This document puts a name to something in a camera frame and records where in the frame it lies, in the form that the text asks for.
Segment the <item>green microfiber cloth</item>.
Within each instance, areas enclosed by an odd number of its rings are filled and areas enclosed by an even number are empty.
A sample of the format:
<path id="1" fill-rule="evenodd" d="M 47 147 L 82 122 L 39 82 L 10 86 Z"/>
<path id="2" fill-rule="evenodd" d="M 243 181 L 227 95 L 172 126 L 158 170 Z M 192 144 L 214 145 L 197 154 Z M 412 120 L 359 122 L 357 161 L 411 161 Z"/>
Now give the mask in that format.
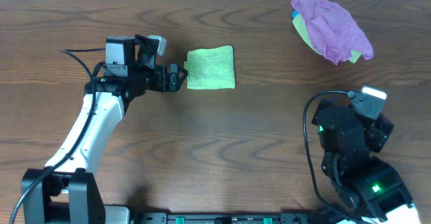
<path id="1" fill-rule="evenodd" d="M 230 45 L 189 51 L 184 62 L 188 89 L 234 89 L 234 49 Z"/>

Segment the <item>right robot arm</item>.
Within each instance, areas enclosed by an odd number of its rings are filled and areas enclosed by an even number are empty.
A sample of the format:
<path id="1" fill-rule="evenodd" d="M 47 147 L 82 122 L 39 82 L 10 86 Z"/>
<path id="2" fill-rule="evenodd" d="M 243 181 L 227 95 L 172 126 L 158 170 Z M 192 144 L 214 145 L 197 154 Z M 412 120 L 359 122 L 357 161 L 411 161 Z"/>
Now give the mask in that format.
<path id="1" fill-rule="evenodd" d="M 348 106 L 321 100 L 312 120 L 324 150 L 322 171 L 340 199 L 356 214 L 383 222 L 391 211 L 413 209 L 400 175 L 375 157 L 394 128 L 384 105 L 371 95 L 356 96 Z"/>

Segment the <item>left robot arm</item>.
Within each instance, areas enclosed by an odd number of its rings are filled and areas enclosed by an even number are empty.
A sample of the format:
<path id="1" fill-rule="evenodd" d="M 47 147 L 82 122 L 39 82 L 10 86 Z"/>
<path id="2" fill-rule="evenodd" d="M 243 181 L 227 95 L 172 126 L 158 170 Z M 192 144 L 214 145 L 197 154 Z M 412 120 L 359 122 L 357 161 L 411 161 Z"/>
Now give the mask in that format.
<path id="1" fill-rule="evenodd" d="M 176 92 L 188 72 L 157 65 L 161 36 L 109 36 L 105 59 L 87 70 L 81 111 L 59 150 L 42 169 L 28 169 L 22 197 L 10 217 L 24 211 L 26 223 L 136 223 L 126 206 L 104 204 L 95 176 L 110 136 L 133 99 L 147 91 Z"/>

